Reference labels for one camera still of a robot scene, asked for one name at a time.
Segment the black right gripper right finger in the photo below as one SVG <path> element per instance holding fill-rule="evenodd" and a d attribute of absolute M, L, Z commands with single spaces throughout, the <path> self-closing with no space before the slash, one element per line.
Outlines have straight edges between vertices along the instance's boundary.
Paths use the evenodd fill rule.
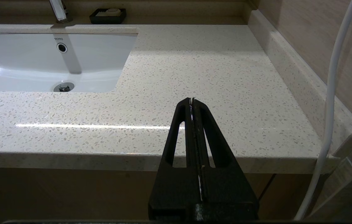
<path fill-rule="evenodd" d="M 192 100 L 201 202 L 195 220 L 257 220 L 259 203 L 209 108 Z"/>

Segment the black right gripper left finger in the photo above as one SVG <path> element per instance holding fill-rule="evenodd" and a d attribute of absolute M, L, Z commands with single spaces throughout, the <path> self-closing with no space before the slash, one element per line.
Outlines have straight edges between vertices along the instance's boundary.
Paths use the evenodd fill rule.
<path fill-rule="evenodd" d="M 148 203 L 150 220 L 188 220 L 194 205 L 200 203 L 200 182 L 191 99 L 180 101 L 175 109 L 160 165 Z M 173 167 L 180 124 L 185 124 L 186 167 Z"/>

